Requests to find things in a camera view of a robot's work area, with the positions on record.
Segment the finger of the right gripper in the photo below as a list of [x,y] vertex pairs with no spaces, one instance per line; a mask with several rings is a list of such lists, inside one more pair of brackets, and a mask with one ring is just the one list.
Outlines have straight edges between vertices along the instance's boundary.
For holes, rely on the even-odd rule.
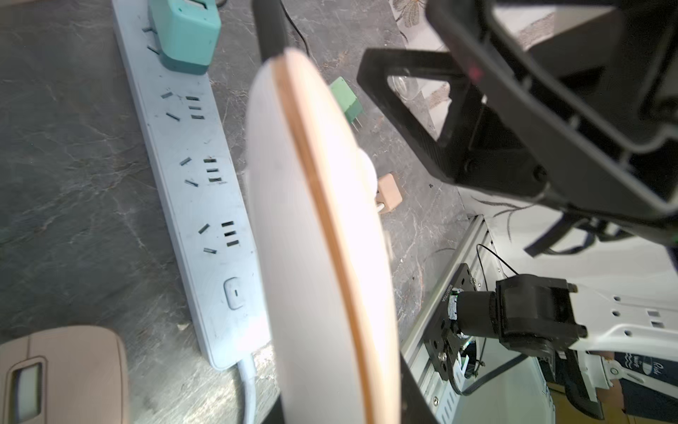
[[543,166],[573,207],[630,221],[659,222],[677,212],[677,138],[670,118],[644,115],[667,68],[676,5],[624,3],[649,12],[637,24],[646,49],[622,42],[585,102],[529,57],[495,21],[486,1],[432,1],[427,19],[471,83]]
[[[417,78],[423,96],[404,104],[388,85],[391,75]],[[498,196],[542,196],[549,189],[545,169],[450,54],[367,49],[357,81],[437,180]]]

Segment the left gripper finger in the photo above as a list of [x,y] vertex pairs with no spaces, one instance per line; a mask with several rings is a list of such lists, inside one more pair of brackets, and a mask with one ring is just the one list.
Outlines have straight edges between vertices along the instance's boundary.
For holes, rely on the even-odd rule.
[[401,423],[437,424],[403,355],[400,355]]

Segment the peach charger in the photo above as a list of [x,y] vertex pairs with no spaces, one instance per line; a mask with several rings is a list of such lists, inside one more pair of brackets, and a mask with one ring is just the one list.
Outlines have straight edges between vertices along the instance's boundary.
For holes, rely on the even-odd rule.
[[378,179],[375,201],[380,214],[388,213],[402,203],[403,196],[392,173]]

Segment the green charger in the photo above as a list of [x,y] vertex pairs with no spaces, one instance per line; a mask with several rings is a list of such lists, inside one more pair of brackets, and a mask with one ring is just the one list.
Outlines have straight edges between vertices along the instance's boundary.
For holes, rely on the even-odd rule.
[[357,125],[362,126],[359,116],[364,112],[363,105],[346,80],[338,77],[329,85],[329,88],[349,124],[354,128]]

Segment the peach mouse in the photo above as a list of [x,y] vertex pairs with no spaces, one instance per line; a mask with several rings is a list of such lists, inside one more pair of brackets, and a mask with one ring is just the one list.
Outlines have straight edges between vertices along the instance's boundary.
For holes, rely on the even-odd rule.
[[246,190],[288,423],[397,423],[400,353],[386,241],[361,151],[311,60],[252,83]]

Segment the light blue power strip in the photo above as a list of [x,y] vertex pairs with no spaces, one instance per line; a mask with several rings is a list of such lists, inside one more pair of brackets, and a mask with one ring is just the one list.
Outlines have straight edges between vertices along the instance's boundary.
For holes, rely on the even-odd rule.
[[251,366],[268,344],[257,249],[206,75],[162,65],[148,3],[113,5],[118,46],[203,355]]

